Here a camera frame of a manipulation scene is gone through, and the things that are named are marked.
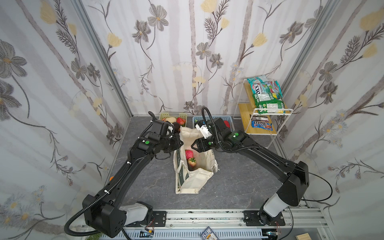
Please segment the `pink dragon fruit toy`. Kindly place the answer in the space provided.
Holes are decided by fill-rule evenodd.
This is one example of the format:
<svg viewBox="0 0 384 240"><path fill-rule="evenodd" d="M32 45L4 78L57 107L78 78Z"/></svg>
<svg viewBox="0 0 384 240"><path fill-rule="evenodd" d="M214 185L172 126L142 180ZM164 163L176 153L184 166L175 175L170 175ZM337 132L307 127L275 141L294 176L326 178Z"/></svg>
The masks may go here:
<svg viewBox="0 0 384 240"><path fill-rule="evenodd" d="M194 153L192 150L185 150L186 159L189 160L191 158L194 158Z"/></svg>

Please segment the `cream floral tote bag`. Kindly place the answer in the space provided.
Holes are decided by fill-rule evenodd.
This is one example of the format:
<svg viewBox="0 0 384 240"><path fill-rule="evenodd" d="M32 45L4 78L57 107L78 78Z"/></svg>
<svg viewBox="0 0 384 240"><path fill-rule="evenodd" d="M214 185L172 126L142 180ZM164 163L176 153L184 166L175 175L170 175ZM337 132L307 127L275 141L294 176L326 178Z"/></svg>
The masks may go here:
<svg viewBox="0 0 384 240"><path fill-rule="evenodd" d="M184 145L174 151L173 156L176 194L198 194L214 173L219 170L213 150L198 153L191 148L192 143L202 136L197 129L187 127L180 129L180 139ZM193 151L197 162L194 168L189 167L185 150Z"/></svg>

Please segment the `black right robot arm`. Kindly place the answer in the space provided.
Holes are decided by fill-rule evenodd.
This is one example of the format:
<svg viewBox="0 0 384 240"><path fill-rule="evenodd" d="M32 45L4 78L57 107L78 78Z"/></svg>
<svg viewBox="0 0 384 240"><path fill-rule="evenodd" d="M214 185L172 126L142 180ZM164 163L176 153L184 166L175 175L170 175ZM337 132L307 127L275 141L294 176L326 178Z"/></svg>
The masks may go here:
<svg viewBox="0 0 384 240"><path fill-rule="evenodd" d="M258 221L270 225L287 207L297 207L307 191L309 168L304 162L294 163L258 144L244 131L231 131L224 121L213 118L207 107L202 108L203 137L191 148L199 153L220 149L228 154L240 154L251 159L280 182L281 187L268 198L258 211Z"/></svg>

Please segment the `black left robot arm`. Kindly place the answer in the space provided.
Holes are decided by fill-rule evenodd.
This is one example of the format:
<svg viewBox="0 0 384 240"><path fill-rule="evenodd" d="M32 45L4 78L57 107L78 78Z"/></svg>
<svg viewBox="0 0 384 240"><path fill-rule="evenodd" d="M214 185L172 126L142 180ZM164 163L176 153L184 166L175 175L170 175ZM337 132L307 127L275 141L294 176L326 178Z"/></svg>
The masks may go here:
<svg viewBox="0 0 384 240"><path fill-rule="evenodd" d="M184 144L173 124L158 120L152 112L149 115L151 123L128 151L125 164L96 195L87 195L83 208L66 222L64 232L67 235L85 237L102 233L110 238L116 237L127 220L127 212L120 209L122 201L141 171L158 153L171 153ZM81 216L85 217L86 224L93 231L75 232L70 229L71 224Z"/></svg>

